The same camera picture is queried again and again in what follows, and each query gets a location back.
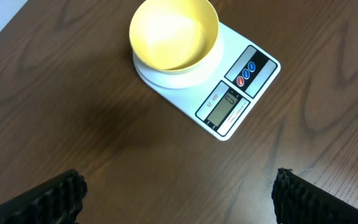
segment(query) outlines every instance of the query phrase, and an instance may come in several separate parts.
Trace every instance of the kitchen scale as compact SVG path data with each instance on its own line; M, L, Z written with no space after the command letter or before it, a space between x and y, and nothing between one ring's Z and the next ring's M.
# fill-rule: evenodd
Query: kitchen scale
M250 40L220 23L210 54L187 73L150 68L134 53L148 86L219 140L228 140L281 70L280 63Z

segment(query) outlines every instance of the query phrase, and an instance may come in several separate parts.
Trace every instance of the scale label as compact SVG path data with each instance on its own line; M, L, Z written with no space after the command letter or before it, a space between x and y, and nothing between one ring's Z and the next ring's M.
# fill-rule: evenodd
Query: scale label
M224 82L220 82L217 87L212 91L212 93L208 96L205 100L201 108L197 111L196 115L199 119L203 121L206 117L211 113L211 111L217 105L217 102L221 100L225 92L229 89L229 86L226 85Z
M231 126L237 121L242 112L247 108L249 101L245 98L241 99L237 106L231 111L230 115L223 122L221 127L218 129L218 133L222 136L226 135L230 130Z

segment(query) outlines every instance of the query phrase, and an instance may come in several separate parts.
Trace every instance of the dark wood surface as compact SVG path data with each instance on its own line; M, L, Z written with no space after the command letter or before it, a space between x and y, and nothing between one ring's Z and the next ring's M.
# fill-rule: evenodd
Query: dark wood surface
M226 142L137 76L141 3L29 0L0 33L0 203L75 168L80 223L274 223L285 167L358 208L358 1L212 1L282 64Z

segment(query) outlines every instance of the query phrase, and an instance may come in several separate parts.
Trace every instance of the bowl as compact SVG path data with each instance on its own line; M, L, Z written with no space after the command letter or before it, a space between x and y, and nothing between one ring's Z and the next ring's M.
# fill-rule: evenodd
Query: bowl
M219 18L208 0L146 0L129 28L134 53L165 73L186 72L211 52Z

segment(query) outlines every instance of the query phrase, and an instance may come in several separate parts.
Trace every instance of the display screen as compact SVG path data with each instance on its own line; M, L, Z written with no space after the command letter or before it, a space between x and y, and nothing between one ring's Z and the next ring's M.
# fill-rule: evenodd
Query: display screen
M233 108L237 103L238 99L230 93L226 93L224 98L219 102L215 107L212 113L208 116L208 120L212 122L215 126L219 126L228 114L228 112Z

